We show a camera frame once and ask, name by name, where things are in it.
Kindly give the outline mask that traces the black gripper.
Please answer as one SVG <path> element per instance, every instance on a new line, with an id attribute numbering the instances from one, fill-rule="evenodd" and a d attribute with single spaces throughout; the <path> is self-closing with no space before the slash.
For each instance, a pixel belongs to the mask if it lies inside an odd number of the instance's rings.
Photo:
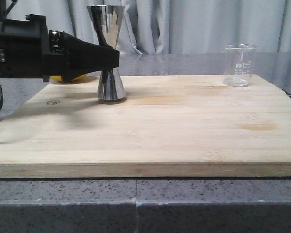
<path id="1" fill-rule="evenodd" d="M 83 74 L 117 68 L 119 51 L 91 44 L 62 31 L 48 30 L 46 17 L 29 14 L 25 21 L 0 16 L 0 77 L 61 76 L 71 81 Z"/>

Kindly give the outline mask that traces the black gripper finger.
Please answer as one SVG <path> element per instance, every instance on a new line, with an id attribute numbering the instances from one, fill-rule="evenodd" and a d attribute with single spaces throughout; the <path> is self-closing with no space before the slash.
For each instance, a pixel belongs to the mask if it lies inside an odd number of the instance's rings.
<path id="1" fill-rule="evenodd" d="M 114 49 L 113 26 L 110 24 L 98 24 L 98 40 L 100 45 L 112 47 Z"/>

